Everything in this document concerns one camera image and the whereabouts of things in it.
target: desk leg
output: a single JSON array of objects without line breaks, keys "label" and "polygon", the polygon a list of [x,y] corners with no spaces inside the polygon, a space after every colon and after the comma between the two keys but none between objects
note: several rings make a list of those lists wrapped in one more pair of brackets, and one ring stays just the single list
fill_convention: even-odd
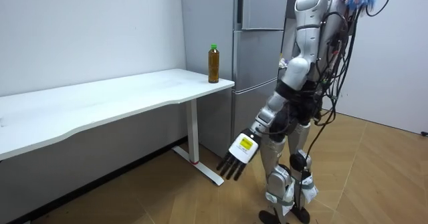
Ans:
[{"label": "desk leg", "polygon": [[199,162],[199,141],[198,141],[198,116],[196,100],[186,102],[187,112],[187,135],[189,137],[189,153],[176,146],[173,150],[193,164],[198,170],[210,178],[216,185],[223,184],[224,180],[204,164]]}]

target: yellow label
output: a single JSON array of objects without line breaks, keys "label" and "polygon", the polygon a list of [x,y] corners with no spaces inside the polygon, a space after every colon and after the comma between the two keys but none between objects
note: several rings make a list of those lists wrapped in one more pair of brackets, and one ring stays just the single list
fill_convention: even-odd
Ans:
[{"label": "yellow label", "polygon": [[250,148],[253,146],[253,143],[249,140],[247,140],[246,138],[243,138],[241,140],[240,145],[244,148],[246,148],[247,150],[250,150]]}]

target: robot finger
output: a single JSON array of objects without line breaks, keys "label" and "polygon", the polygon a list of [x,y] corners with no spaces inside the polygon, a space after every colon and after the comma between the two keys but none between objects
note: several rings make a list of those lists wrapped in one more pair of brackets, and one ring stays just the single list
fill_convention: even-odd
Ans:
[{"label": "robot finger", "polygon": [[238,171],[236,172],[235,177],[233,178],[233,180],[237,181],[238,178],[241,176],[243,169],[246,167],[247,165],[241,162],[241,165],[238,168]]},{"label": "robot finger", "polygon": [[233,162],[235,162],[236,158],[232,155],[227,161],[225,166],[223,167],[223,169],[220,172],[220,175],[223,176],[226,174],[226,172],[230,169],[231,165]]},{"label": "robot finger", "polygon": [[235,159],[235,162],[233,162],[232,168],[230,169],[229,173],[227,173],[226,180],[229,180],[232,177],[232,175],[234,174],[234,172],[236,171],[236,168],[238,168],[240,163],[241,161],[239,161],[238,159]]},{"label": "robot finger", "polygon": [[225,163],[229,160],[229,158],[232,156],[232,154],[230,152],[227,152],[225,158],[223,158],[223,160],[221,160],[221,162],[219,163],[219,165],[217,166],[217,170],[220,171],[221,168],[225,165]]}]

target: humanoid robot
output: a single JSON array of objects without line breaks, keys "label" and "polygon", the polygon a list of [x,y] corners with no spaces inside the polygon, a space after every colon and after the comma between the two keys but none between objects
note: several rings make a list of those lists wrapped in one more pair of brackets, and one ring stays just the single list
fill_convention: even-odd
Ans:
[{"label": "humanoid robot", "polygon": [[[310,222],[304,206],[318,190],[312,179],[309,152],[320,134],[308,153],[304,152],[311,119],[324,129],[335,116],[337,96],[348,70],[357,20],[362,10],[372,16],[367,9],[373,2],[296,0],[296,47],[299,54],[290,60],[274,94],[255,117],[255,122],[235,139],[217,167],[226,179],[233,177],[237,181],[246,164],[260,149],[267,181],[265,196],[275,211],[275,215],[260,212],[259,218],[264,223],[286,224],[289,211],[301,222]],[[349,35],[352,39],[345,57]],[[332,100],[332,109],[327,121],[320,124],[322,99],[325,97]],[[287,139],[289,168],[278,162]]]}]

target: plastic bottle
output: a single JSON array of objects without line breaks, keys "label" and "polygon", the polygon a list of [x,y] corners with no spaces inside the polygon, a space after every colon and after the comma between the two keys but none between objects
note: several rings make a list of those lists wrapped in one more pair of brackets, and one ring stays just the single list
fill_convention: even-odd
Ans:
[{"label": "plastic bottle", "polygon": [[215,84],[219,82],[220,52],[217,44],[211,44],[208,52],[208,82]]}]

